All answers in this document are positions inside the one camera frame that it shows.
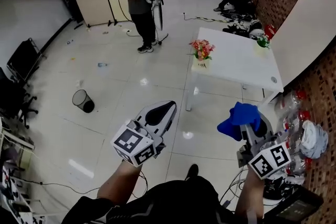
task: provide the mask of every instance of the table leg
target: table leg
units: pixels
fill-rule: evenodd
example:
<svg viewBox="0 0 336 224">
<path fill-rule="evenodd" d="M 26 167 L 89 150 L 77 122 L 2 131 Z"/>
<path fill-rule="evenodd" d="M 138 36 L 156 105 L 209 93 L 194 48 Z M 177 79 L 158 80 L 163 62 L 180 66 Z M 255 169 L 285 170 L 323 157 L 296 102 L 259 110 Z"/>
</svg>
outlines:
<svg viewBox="0 0 336 224">
<path fill-rule="evenodd" d="M 277 96 L 279 92 L 270 92 L 270 94 L 268 96 L 265 96 L 265 98 L 259 103 L 259 108 L 263 108 L 264 106 L 266 106 L 270 101 L 273 100 L 273 98 L 275 96 Z"/>
<path fill-rule="evenodd" d="M 185 108 L 186 111 L 190 111 L 191 106 L 193 104 L 197 77 L 198 77 L 198 73 L 191 71 L 191 82 L 190 82 L 189 92 L 188 92 L 188 96 L 187 96 L 187 105 L 186 105 L 186 108 Z"/>
</svg>

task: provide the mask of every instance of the white table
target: white table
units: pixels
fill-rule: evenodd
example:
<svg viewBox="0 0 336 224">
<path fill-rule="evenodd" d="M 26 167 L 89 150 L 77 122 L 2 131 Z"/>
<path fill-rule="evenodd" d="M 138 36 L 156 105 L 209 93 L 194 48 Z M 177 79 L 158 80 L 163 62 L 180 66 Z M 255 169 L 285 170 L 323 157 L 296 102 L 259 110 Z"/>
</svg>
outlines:
<svg viewBox="0 0 336 224">
<path fill-rule="evenodd" d="M 226 32 L 200 28 L 198 39 L 205 39 L 216 48 L 211 52 L 208 68 L 191 68 L 191 87 L 186 110 L 190 111 L 199 74 L 240 82 L 269 90 L 259 107 L 268 104 L 279 92 L 282 81 L 271 49 L 261 48 L 253 39 Z"/>
</svg>

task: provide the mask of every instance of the red object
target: red object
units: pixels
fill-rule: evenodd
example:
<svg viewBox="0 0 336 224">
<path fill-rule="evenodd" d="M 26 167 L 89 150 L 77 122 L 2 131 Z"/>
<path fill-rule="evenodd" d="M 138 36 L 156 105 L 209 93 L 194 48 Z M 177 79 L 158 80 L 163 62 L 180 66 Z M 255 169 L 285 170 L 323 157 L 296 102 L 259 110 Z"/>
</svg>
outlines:
<svg viewBox="0 0 336 224">
<path fill-rule="evenodd" d="M 268 36 L 269 39 L 272 39 L 276 32 L 274 25 L 267 25 L 265 28 L 265 35 Z"/>
<path fill-rule="evenodd" d="M 307 94 L 305 91 L 296 91 L 296 95 L 300 100 L 307 99 Z"/>
<path fill-rule="evenodd" d="M 306 170 L 310 170 L 311 169 L 311 163 L 312 163 L 312 159 L 311 158 L 306 158 L 305 160 L 306 163 Z"/>
<path fill-rule="evenodd" d="M 301 121 L 310 120 L 310 113 L 308 111 L 299 111 L 299 117 Z"/>
</svg>

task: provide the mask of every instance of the debris on floor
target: debris on floor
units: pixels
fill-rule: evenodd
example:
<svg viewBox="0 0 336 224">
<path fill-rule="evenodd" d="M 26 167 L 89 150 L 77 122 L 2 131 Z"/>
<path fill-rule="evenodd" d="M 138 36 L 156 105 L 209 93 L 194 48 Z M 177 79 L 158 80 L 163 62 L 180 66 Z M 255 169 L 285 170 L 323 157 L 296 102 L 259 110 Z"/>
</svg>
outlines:
<svg viewBox="0 0 336 224">
<path fill-rule="evenodd" d="M 106 67 L 108 64 L 104 62 L 99 62 L 97 65 L 98 67 Z"/>
</svg>

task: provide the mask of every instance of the chair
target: chair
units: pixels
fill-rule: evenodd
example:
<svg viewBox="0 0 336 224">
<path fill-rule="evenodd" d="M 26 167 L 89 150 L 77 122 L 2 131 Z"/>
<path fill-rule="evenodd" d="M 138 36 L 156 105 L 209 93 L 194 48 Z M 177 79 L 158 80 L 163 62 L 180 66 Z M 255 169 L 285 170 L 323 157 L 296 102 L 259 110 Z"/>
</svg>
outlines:
<svg viewBox="0 0 336 224">
<path fill-rule="evenodd" d="M 31 97 L 28 102 L 25 101 L 26 97 L 30 97 L 30 94 L 19 83 L 8 79 L 0 68 L 0 113 L 8 119 L 17 116 L 21 122 L 24 122 L 25 128 L 29 129 L 27 114 L 29 112 L 38 114 L 37 110 L 29 108 L 32 101 L 37 100 L 37 97 Z"/>
<path fill-rule="evenodd" d="M 7 68 L 13 74 L 16 81 L 25 85 L 32 74 L 39 68 L 38 62 L 41 57 L 45 56 L 38 49 L 34 41 L 29 38 L 18 46 L 9 59 Z"/>
</svg>

